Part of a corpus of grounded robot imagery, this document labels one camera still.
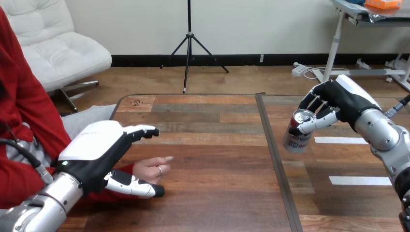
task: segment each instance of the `white leather chair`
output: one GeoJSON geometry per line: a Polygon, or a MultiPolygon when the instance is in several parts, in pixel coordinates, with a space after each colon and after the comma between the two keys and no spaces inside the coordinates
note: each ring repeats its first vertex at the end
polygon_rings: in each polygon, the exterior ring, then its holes
{"type": "Polygon", "coordinates": [[[0,0],[33,74],[47,92],[66,91],[98,81],[66,86],[111,66],[110,53],[95,40],[74,32],[64,0],[0,0]]]}

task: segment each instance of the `robotic arm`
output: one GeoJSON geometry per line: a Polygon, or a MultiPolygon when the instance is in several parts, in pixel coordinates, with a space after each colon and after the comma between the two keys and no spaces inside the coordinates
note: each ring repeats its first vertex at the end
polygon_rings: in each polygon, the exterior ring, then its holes
{"type": "Polygon", "coordinates": [[[323,107],[315,118],[290,128],[289,133],[299,136],[328,127],[339,120],[348,122],[370,144],[371,152],[383,162],[402,202],[403,212],[399,219],[403,230],[410,231],[410,136],[407,129],[395,125],[388,118],[394,115],[392,111],[397,111],[398,106],[390,109],[386,113],[388,116],[385,116],[377,102],[345,75],[315,86],[303,98],[299,109],[315,112],[322,103],[323,107]]]}
{"type": "Polygon", "coordinates": [[[111,120],[88,125],[60,154],[54,181],[0,217],[1,231],[54,232],[81,197],[104,188],[141,198],[163,196],[162,186],[112,170],[133,142],[159,133],[153,126],[123,128],[111,120]]]}

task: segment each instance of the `chair base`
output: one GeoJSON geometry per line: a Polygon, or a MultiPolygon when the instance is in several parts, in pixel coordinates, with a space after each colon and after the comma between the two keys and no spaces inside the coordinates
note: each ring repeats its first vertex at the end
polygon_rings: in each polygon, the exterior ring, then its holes
{"type": "Polygon", "coordinates": [[[98,81],[87,81],[87,82],[82,82],[79,83],[77,85],[73,85],[73,86],[65,86],[63,88],[59,88],[58,91],[64,96],[65,100],[67,100],[68,104],[70,105],[70,107],[73,109],[73,111],[75,113],[78,112],[77,107],[74,105],[74,102],[72,102],[70,100],[70,98],[67,96],[66,91],[70,91],[70,90],[74,90],[74,89],[79,89],[79,88],[84,88],[87,86],[97,86],[99,84],[98,81]]]}

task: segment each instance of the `tripod stand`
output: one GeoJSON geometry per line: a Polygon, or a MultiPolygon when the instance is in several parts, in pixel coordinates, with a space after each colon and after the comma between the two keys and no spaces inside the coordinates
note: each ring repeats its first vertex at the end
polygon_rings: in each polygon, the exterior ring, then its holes
{"type": "Polygon", "coordinates": [[[161,69],[166,66],[166,63],[172,58],[172,56],[175,54],[175,52],[178,51],[178,49],[183,45],[183,43],[188,40],[188,49],[187,49],[187,63],[185,65],[185,78],[184,78],[184,91],[185,93],[187,89],[187,77],[188,77],[188,71],[189,71],[189,65],[190,62],[192,62],[192,39],[194,39],[214,60],[215,64],[218,66],[221,66],[226,73],[229,73],[229,71],[225,68],[225,66],[219,65],[217,62],[217,59],[212,55],[208,49],[202,45],[201,42],[195,37],[195,35],[191,31],[191,0],[188,0],[188,34],[185,35],[185,38],[182,40],[182,42],[176,47],[175,51],[169,56],[168,60],[165,62],[165,64],[161,65],[161,69]]]}

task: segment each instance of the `aluminum can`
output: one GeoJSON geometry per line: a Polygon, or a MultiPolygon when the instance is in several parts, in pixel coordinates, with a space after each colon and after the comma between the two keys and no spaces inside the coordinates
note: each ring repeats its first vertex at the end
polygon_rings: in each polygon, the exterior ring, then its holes
{"type": "Polygon", "coordinates": [[[309,144],[309,140],[312,137],[312,132],[306,135],[294,136],[289,134],[290,127],[297,127],[303,121],[314,118],[315,114],[309,110],[296,110],[289,122],[288,128],[286,129],[285,136],[283,137],[283,146],[286,150],[292,153],[303,153],[306,146],[309,144]]]}

